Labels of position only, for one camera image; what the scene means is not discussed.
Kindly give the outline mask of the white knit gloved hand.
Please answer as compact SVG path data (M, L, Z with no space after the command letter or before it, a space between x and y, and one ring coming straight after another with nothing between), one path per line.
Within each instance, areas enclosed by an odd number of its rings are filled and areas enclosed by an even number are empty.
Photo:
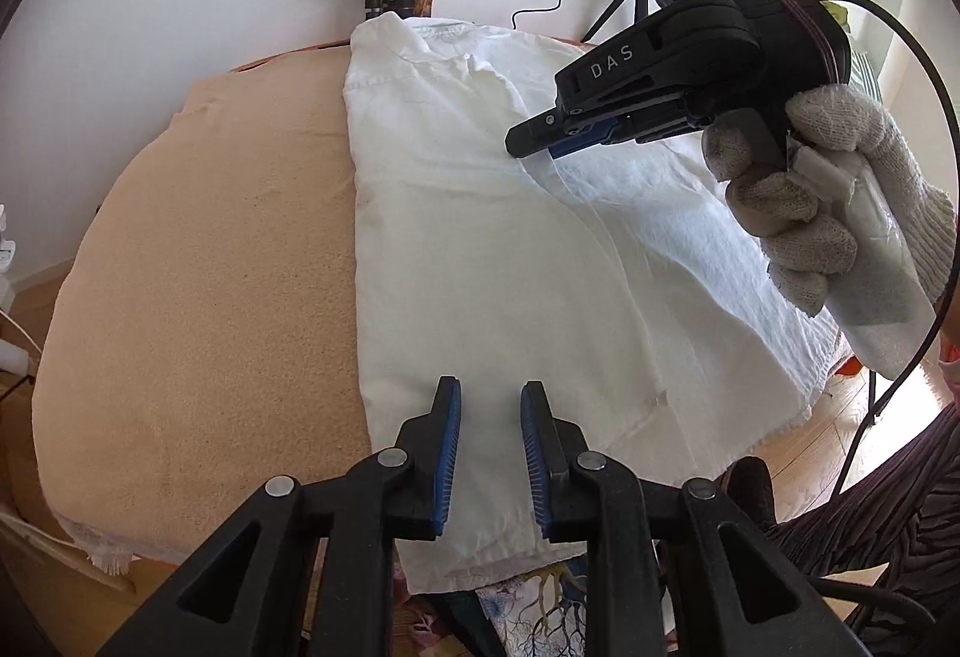
M955 208L923 176L889 111L849 85L786 104L793 166L752 157L735 125L704 131L704 161L740 226L758 238L778 292L827 311L856 358L895 379L918 352L944 294Z

